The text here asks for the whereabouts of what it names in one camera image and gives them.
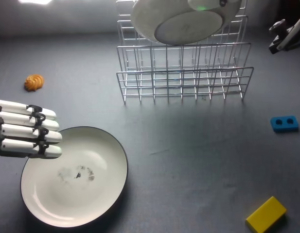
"metal wire rack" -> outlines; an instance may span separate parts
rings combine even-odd
[[[168,46],[142,38],[130,22],[136,0],[118,0],[117,72],[124,103],[127,97],[194,97],[239,94],[244,99],[253,67],[246,67],[250,43],[243,43],[247,0],[235,20],[200,42]]]

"white plate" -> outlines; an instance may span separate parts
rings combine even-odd
[[[138,0],[132,10],[131,23],[141,36],[150,41],[170,45],[189,44],[202,40],[225,27],[233,20],[240,5],[241,0],[237,0],[237,2],[227,3],[225,7],[195,11],[189,6],[188,0]]]
[[[62,155],[28,159],[21,193],[30,212],[57,227],[76,227],[104,214],[121,194],[128,174],[126,153],[109,133],[76,127],[61,132]]]

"dirty plate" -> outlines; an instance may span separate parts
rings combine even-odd
[[[103,130],[76,127],[61,134],[61,157],[28,159],[21,193],[39,220],[76,227],[100,217],[114,204],[124,188],[128,163],[121,144]]]

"bright light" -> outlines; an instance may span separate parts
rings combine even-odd
[[[36,3],[46,5],[50,3],[52,0],[19,0],[21,3]]]

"green light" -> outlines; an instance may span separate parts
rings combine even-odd
[[[205,7],[205,6],[198,6],[198,7],[197,7],[197,10],[198,10],[198,11],[205,11],[205,10],[206,10],[206,7]]]

